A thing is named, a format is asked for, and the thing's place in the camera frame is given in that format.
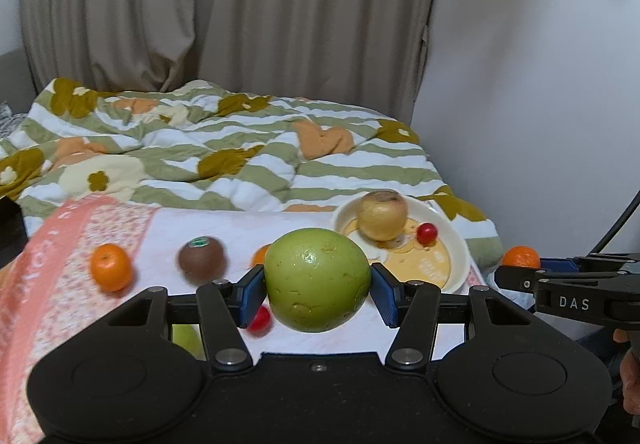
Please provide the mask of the person's right hand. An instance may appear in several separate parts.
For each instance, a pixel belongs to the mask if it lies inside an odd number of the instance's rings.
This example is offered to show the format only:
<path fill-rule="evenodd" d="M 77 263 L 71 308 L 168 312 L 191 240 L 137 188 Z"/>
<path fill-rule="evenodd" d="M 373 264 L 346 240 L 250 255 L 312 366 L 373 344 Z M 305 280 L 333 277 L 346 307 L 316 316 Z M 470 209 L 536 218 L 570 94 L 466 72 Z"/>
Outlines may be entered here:
<path fill-rule="evenodd" d="M 624 409 L 638 416 L 640 409 L 639 365 L 634 353 L 628 350 L 620 363 L 620 378 L 623 383 Z"/>

